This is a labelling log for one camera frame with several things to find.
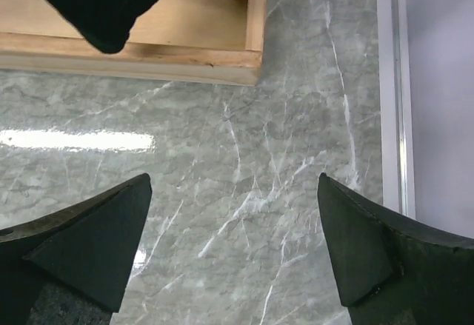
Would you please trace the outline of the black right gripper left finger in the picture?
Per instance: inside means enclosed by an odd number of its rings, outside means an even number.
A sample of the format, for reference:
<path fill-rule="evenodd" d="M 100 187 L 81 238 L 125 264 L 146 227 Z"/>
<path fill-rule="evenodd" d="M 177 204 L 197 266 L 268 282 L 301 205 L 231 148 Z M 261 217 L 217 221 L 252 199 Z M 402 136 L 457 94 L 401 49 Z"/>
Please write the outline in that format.
<path fill-rule="evenodd" d="M 150 208 L 147 173 L 1 230 L 2 324 L 109 324 Z"/>

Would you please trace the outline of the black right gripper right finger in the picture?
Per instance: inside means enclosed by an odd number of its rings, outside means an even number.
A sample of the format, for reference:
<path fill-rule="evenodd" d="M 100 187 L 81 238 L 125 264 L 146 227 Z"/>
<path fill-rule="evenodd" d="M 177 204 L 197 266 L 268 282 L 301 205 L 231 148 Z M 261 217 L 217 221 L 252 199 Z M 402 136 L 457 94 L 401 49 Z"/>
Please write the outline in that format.
<path fill-rule="evenodd" d="M 472 324 L 473 240 L 378 205 L 322 173 L 318 206 L 353 324 Z"/>

